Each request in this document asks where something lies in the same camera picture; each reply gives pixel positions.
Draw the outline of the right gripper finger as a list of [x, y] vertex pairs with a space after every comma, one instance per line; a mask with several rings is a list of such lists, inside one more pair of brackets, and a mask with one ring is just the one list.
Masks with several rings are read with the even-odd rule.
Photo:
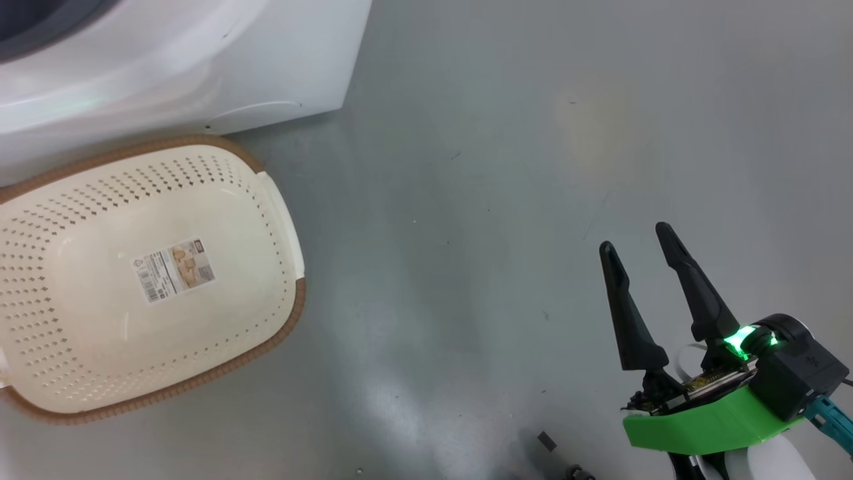
[[740, 323], [692, 257], [671, 224], [658, 222], [655, 231], [665, 261], [676, 272], [692, 316], [695, 341], [726, 339], [740, 330]]
[[663, 347], [653, 341], [630, 294], [630, 277], [611, 242], [599, 246], [619, 361], [624, 371], [657, 371], [669, 365]]

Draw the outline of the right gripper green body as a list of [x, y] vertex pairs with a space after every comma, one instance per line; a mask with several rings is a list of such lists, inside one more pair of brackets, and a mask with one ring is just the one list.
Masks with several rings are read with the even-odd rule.
[[780, 419], [750, 389], [758, 361], [679, 381], [642, 368], [642, 388], [628, 401], [622, 428], [631, 446], [671, 455], [716, 455], [770, 440], [799, 423]]

